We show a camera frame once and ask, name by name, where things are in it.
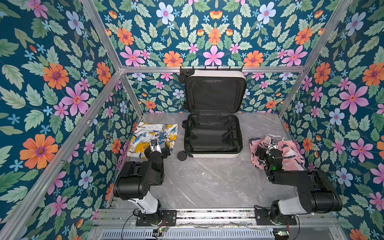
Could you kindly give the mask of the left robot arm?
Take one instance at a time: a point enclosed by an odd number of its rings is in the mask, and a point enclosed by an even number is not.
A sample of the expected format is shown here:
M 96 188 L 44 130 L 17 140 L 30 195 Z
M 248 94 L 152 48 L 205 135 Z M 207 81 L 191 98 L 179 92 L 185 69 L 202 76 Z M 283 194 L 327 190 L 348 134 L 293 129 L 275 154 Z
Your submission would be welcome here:
M 164 158 L 170 155 L 169 147 L 151 140 L 145 147 L 146 161 L 128 161 L 122 167 L 113 187 L 114 197 L 134 204 L 138 213 L 137 225 L 159 226 L 164 221 L 161 203 L 150 193 L 151 186 L 164 182 Z

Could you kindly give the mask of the pink navy patterned shorts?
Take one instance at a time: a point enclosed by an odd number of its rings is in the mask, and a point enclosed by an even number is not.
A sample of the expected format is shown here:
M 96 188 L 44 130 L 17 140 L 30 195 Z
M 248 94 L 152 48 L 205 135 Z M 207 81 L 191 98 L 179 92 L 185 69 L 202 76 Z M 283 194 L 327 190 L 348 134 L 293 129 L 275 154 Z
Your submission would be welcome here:
M 279 151 L 282 151 L 282 169 L 285 171 L 304 171 L 305 158 L 291 140 L 285 140 L 282 136 L 266 135 L 264 138 L 251 137 L 249 138 L 251 161 L 255 168 L 264 169 L 266 160 L 262 160 L 257 150 L 267 150 L 269 146 L 277 146 Z

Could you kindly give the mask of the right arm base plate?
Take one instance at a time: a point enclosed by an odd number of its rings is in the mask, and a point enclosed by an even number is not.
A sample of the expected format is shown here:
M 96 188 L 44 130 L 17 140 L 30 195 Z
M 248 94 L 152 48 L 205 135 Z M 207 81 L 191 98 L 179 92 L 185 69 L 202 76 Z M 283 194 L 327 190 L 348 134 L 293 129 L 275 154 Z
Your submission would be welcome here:
M 255 209 L 254 212 L 258 226 L 296 226 L 298 224 L 294 215 L 278 215 L 277 213 L 271 212 L 268 209 Z

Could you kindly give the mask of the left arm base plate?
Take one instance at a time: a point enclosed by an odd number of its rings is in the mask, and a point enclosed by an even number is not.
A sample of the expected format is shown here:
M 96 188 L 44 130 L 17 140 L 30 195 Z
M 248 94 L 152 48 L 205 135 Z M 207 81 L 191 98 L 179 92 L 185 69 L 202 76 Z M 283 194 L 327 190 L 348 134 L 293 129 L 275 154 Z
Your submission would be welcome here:
M 177 221 L 176 210 L 161 210 L 154 214 L 139 213 L 136 220 L 137 227 L 174 227 Z

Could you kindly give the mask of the yellow white patterned shirt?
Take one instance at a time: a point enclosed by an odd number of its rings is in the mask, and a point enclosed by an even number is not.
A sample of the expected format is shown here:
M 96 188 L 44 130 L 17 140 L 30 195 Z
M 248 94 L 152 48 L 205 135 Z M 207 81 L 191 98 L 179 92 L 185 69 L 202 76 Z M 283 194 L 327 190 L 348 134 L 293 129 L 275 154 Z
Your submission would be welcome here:
M 158 143 L 166 142 L 171 152 L 174 149 L 178 137 L 178 124 L 148 124 L 140 122 L 134 132 L 127 156 L 132 158 L 147 159 L 145 149 L 150 145 L 150 140 L 158 140 Z

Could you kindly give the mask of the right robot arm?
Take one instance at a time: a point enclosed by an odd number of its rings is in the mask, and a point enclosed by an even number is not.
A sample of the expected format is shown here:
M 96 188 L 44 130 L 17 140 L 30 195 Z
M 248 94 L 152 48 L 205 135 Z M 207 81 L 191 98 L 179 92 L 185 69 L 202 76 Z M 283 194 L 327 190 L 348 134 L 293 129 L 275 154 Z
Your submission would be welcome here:
M 343 202 L 323 171 L 306 170 L 304 150 L 293 141 L 266 136 L 250 138 L 251 161 L 254 167 L 264 170 L 267 179 L 275 185 L 291 186 L 297 196 L 273 201 L 270 208 L 256 207 L 257 221 L 264 219 L 272 224 L 294 225 L 296 215 L 339 212 Z

